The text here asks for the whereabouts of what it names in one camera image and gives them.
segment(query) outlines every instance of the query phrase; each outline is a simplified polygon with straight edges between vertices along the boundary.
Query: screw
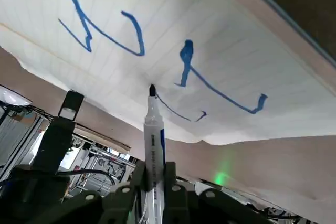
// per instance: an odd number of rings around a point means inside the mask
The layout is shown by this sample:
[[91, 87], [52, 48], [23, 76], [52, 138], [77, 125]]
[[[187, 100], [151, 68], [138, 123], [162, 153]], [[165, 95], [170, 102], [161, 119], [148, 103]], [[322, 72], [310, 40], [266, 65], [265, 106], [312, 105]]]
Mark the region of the screw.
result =
[[124, 187], [124, 188], [121, 189], [121, 191], [123, 193], [128, 193], [130, 191], [130, 189], [128, 187]]
[[179, 191], [179, 190], [181, 190], [180, 186], [178, 186], [178, 185], [173, 186], [172, 189], [173, 189], [173, 191]]
[[215, 197], [215, 193], [213, 191], [207, 191], [205, 193], [205, 196], [208, 198], [214, 198]]
[[94, 198], [95, 198], [95, 196], [93, 194], [89, 194], [85, 197], [85, 200], [92, 200]]

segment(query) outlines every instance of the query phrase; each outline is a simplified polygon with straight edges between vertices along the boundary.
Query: machine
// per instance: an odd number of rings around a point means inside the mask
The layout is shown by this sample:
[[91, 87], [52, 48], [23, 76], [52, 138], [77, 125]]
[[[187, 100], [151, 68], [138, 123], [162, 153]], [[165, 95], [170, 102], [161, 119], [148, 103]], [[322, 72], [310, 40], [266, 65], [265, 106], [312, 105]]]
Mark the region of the machine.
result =
[[[143, 161], [137, 161], [128, 182], [113, 186], [104, 197], [97, 191], [83, 190], [65, 199], [70, 175], [99, 174], [100, 179], [103, 175], [111, 181], [109, 185], [114, 183], [109, 173], [99, 169], [58, 172], [63, 157], [71, 147], [75, 118], [82, 101], [83, 95], [69, 91], [58, 116], [53, 118], [45, 132], [33, 163], [16, 166], [9, 178], [0, 182], [0, 223], [144, 223], [148, 186]], [[101, 156], [97, 157], [97, 165], [103, 166], [108, 162]], [[268, 224], [267, 217], [278, 217], [267, 216], [214, 188], [203, 191], [199, 196], [194, 191], [188, 191], [176, 182], [174, 162], [165, 164], [164, 194], [162, 221], [166, 224], [210, 221]]]

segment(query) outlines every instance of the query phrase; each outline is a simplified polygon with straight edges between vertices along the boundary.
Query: marker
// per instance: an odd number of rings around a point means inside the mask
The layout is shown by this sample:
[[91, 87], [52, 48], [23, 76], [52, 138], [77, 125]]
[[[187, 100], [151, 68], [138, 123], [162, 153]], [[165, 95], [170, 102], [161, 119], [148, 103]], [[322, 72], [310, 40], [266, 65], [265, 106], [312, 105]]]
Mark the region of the marker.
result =
[[164, 123], [154, 85], [149, 88], [148, 111], [143, 126], [148, 178], [147, 208], [150, 224], [162, 224], [164, 210]]

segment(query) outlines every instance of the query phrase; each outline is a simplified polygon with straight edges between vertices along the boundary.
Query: white paper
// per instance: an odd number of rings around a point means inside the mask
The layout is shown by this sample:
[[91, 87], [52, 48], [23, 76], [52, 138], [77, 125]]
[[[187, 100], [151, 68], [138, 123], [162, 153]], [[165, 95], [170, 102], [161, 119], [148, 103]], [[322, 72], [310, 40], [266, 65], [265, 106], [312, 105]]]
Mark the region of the white paper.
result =
[[[24, 68], [138, 129], [153, 83], [174, 140], [336, 134], [333, 94], [234, 0], [0, 3], [0, 46]], [[186, 40], [193, 54], [183, 62]]]

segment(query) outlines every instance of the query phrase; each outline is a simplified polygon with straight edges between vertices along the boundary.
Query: handwritten stroke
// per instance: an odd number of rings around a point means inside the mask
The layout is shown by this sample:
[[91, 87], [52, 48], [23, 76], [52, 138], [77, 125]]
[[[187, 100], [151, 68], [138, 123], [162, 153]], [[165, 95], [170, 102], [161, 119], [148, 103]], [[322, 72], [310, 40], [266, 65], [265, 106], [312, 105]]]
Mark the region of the handwritten stroke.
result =
[[193, 42], [191, 40], [186, 40], [184, 43], [184, 47], [182, 48], [182, 50], [180, 51], [180, 57], [181, 60], [184, 63], [184, 69], [182, 72], [182, 77], [181, 77], [181, 82], [180, 83], [175, 83], [176, 85], [180, 86], [180, 87], [186, 87], [187, 84], [187, 80], [188, 80], [188, 75], [190, 73], [190, 71], [192, 71], [201, 82], [203, 82], [207, 88], [209, 88], [211, 91], [213, 91], [214, 93], [216, 93], [217, 95], [223, 97], [224, 99], [226, 99], [228, 102], [232, 103], [233, 105], [237, 106], [238, 108], [250, 113], [250, 114], [256, 114], [259, 111], [261, 111], [264, 108], [264, 104], [266, 99], [268, 98], [267, 95], [265, 94], [261, 94], [258, 100], [258, 105], [255, 109], [251, 110], [245, 106], [240, 105], [238, 102], [234, 101], [233, 99], [231, 99], [230, 97], [228, 97], [227, 95], [223, 94], [222, 92], [220, 92], [219, 90], [215, 89], [196, 69], [193, 68], [193, 66], [191, 65], [191, 60], [193, 58], [193, 53], [194, 53], [194, 46], [193, 46]]
[[[179, 116], [179, 117], [181, 117], [181, 118], [183, 118], [183, 119], [185, 119], [185, 120], [191, 122], [191, 120], [190, 120], [189, 118], [186, 118], [185, 116], [182, 116], [182, 115], [178, 114], [178, 113], [177, 113], [176, 111], [174, 111], [170, 106], [168, 106], [168, 104], [165, 103], [165, 102], [161, 99], [161, 97], [159, 96], [158, 93], [156, 93], [156, 97], [160, 100], [160, 102], [162, 102], [163, 105], [165, 105], [165, 106], [167, 107], [167, 109], [169, 109], [169, 110], [170, 110], [171, 112], [173, 112], [175, 115], [177, 115], [177, 116]], [[194, 121], [195, 123], [199, 122], [202, 118], [204, 118], [204, 117], [207, 116], [207, 113], [206, 113], [205, 111], [202, 110], [201, 112], [202, 112], [202, 115], [201, 115], [196, 121]]]
[[85, 37], [85, 44], [82, 43], [77, 36], [67, 27], [66, 24], [64, 24], [64, 22], [62, 22], [62, 20], [58, 19], [59, 22], [64, 26], [64, 28], [68, 31], [68, 33], [70, 33], [73, 38], [82, 46], [84, 47], [87, 51], [92, 52], [92, 48], [91, 48], [91, 40], [93, 39], [92, 34], [90, 32], [90, 29], [88, 27], [88, 24], [90, 24], [97, 32], [99, 32], [101, 35], [105, 36], [107, 39], [109, 39], [110, 41], [112, 41], [113, 43], [117, 44], [119, 47], [123, 48], [124, 50], [136, 55], [136, 56], [144, 56], [145, 55], [145, 47], [144, 47], [144, 42], [143, 42], [143, 38], [142, 38], [142, 31], [141, 31], [141, 27], [139, 25], [139, 23], [137, 22], [136, 18], [134, 18], [134, 16], [130, 13], [121, 11], [121, 14], [123, 16], [125, 16], [126, 18], [128, 18], [132, 24], [135, 27], [135, 31], [136, 31], [136, 35], [138, 37], [138, 43], [139, 43], [139, 48], [140, 51], [139, 52], [135, 52], [132, 49], [122, 45], [121, 43], [117, 42], [115, 39], [113, 39], [112, 37], [110, 37], [109, 35], [107, 35], [106, 33], [104, 33], [94, 22], [92, 22], [88, 16], [83, 12], [82, 8], [80, 7], [79, 1], [78, 0], [72, 0], [73, 4], [75, 5], [76, 8], [76, 12], [78, 14], [78, 17], [80, 18], [80, 21], [83, 25], [83, 28], [86, 32], [86, 37]]

